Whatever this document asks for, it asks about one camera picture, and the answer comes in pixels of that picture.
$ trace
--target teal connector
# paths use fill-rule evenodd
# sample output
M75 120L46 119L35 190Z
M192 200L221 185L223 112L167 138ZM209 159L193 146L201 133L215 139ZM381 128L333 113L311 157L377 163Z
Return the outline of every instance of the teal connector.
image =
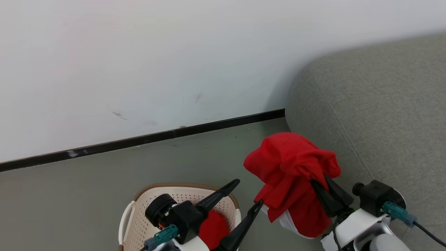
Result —
M153 251L159 245L173 240L178 234L178 228L174 224L166 227L165 229L156 233L152 238L144 241L144 247L142 250Z
M413 227L413 222L417 220L415 216L408 214L405 209L388 201L384 203L383 211L384 213L390 215L390 217L401 220L409 227Z

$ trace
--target white basket handle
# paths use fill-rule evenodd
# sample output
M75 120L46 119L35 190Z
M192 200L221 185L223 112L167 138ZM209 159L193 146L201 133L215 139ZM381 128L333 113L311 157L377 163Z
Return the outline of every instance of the white basket handle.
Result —
M130 218L128 219L127 229L125 230L125 234L123 234L124 225L126 222L126 219L128 217L128 214L132 212L130 215ZM122 245L124 243L124 239L127 238L128 230L130 229L130 223L132 222L133 212L135 212L135 201L130 202L128 204L127 208L125 209L124 213L122 214L121 223L119 224L119 233L118 233L118 240L119 244Z

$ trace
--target red fabric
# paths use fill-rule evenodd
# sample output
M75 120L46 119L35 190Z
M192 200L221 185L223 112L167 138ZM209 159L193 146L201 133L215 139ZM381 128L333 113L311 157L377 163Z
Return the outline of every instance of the red fabric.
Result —
M263 140L244 162L245 168L259 177L265 186L255 198L269 207L270 222L287 209L298 232L317 237L330 226L310 180L328 190L323 174L338 177L341 169L335 153L321 150L301 135L278 133Z
M211 210L208 218L201 224L198 237L212 250L220 244L220 240L229 234L226 219L218 212Z

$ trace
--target beige perforated basket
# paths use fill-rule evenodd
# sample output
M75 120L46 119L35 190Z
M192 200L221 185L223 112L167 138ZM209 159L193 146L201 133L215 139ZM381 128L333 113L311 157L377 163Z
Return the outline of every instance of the beige perforated basket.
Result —
M159 231L144 215L147 206L156 197L167 193L178 203L191 201L196 204L218 189L189 183L162 183L144 188L136 195L135 200L130 202L122 215L118 234L119 250L139 251L144 241ZM232 194L223 198L214 210L226 218L230 231L234 230L241 221L239 204Z

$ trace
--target gray sofa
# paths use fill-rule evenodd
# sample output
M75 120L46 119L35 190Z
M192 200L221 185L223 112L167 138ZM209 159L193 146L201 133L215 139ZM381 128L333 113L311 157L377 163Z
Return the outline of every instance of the gray sofa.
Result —
M446 34L318 59L285 114L291 131L336 152L345 190L373 179L394 187L446 241ZM412 251L445 250L417 227L391 227Z

